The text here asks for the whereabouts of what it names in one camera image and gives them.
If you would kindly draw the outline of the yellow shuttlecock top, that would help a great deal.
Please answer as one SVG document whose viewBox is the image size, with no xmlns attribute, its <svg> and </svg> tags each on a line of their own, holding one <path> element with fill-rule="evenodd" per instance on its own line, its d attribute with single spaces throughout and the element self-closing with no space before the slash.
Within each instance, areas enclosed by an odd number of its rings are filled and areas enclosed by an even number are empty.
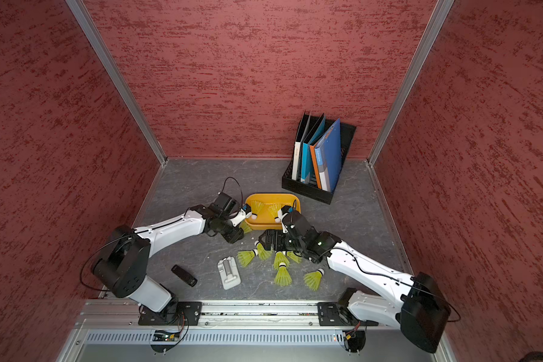
<svg viewBox="0 0 543 362">
<path fill-rule="evenodd" d="M 250 207 L 251 207 L 250 218 L 252 220 L 257 220 L 260 214 L 262 213 L 262 210 L 264 209 L 265 204 L 258 200 L 252 200 L 252 202 L 250 203 Z"/>
</svg>

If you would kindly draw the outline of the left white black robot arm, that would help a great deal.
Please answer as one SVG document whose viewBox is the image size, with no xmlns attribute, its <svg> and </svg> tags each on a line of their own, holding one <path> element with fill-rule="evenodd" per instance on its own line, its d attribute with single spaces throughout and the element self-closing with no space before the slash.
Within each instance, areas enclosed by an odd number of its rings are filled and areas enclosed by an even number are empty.
<svg viewBox="0 0 543 362">
<path fill-rule="evenodd" d="M 158 224 L 136 229 L 121 226 L 114 230 L 90 269 L 91 273 L 118 298 L 128 298 L 152 312 L 173 314 L 176 297 L 147 275 L 149 260 L 159 251 L 201 234 L 222 235 L 233 244 L 243 238 L 240 224 L 252 214 L 242 205 L 232 216 L 212 204 L 196 205 L 185 213 Z"/>
</svg>

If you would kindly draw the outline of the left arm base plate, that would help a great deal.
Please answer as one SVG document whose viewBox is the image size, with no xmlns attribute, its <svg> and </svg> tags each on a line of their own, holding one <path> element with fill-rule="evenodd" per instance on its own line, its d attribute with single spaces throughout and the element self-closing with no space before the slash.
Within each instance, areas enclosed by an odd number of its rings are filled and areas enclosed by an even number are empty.
<svg viewBox="0 0 543 362">
<path fill-rule="evenodd" d="M 140 326 L 197 326 L 202 313 L 201 302 L 170 302 L 160 312 L 140 306 Z"/>
</svg>

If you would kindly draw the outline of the yellow plastic storage box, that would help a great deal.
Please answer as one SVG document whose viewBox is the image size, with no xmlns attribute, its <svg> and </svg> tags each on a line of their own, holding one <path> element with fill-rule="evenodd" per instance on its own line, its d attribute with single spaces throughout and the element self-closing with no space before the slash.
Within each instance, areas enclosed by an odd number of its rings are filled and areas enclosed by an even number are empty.
<svg viewBox="0 0 543 362">
<path fill-rule="evenodd" d="M 255 217 L 245 220 L 253 230 L 282 229 L 278 212 L 283 206 L 301 211 L 300 200 L 287 193 L 256 193 L 248 196 L 246 203 L 255 212 Z"/>
</svg>

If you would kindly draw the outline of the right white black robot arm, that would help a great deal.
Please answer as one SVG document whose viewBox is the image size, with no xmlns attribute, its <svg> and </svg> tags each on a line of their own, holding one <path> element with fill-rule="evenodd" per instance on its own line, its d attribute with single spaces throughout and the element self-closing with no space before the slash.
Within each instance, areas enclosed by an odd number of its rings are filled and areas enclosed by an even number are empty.
<svg viewBox="0 0 543 362">
<path fill-rule="evenodd" d="M 321 264 L 371 289 L 382 302 L 355 291 L 346 308 L 358 321 L 374 321 L 400 329 L 422 351 L 434 354 L 449 322 L 452 306 L 436 281 L 423 272 L 416 276 L 396 271 L 355 250 L 330 232 L 312 230 L 306 236 L 269 229 L 256 242 L 258 252 L 280 253 Z"/>
</svg>

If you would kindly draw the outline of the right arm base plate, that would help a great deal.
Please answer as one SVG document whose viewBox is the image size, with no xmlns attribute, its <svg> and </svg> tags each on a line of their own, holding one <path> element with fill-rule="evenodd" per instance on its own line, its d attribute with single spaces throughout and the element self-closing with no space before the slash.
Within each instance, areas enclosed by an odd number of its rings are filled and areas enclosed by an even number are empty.
<svg viewBox="0 0 543 362">
<path fill-rule="evenodd" d="M 319 324 L 323 327 L 378 327 L 375 321 L 360 321 L 347 308 L 338 303 L 318 303 Z"/>
</svg>

